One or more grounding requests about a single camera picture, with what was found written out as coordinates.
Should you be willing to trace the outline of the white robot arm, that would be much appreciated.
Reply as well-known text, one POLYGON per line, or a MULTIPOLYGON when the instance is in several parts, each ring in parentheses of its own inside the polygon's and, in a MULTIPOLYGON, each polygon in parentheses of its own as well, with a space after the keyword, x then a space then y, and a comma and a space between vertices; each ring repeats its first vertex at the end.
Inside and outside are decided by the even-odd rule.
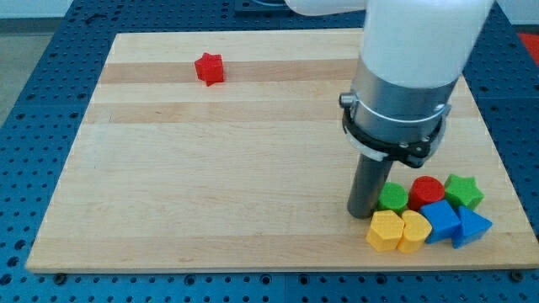
POLYGON ((286 0, 296 13, 363 10, 355 78, 340 96, 344 131, 370 159, 420 167, 443 136, 448 98, 493 0, 286 0))

